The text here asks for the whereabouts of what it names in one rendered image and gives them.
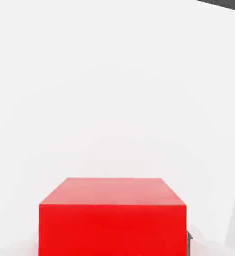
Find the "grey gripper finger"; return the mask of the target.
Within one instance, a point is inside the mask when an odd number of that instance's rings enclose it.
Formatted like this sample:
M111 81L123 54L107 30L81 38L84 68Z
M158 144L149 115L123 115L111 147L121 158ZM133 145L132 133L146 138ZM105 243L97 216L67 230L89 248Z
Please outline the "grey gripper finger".
M193 236L187 231L187 256L191 256L191 241L193 239Z

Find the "small red cube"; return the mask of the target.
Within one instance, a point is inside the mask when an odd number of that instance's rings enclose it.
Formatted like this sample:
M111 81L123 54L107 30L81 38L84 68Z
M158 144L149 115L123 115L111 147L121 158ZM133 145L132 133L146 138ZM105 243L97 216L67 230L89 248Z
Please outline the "small red cube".
M161 178L68 178L39 205L38 256L187 250L187 205Z

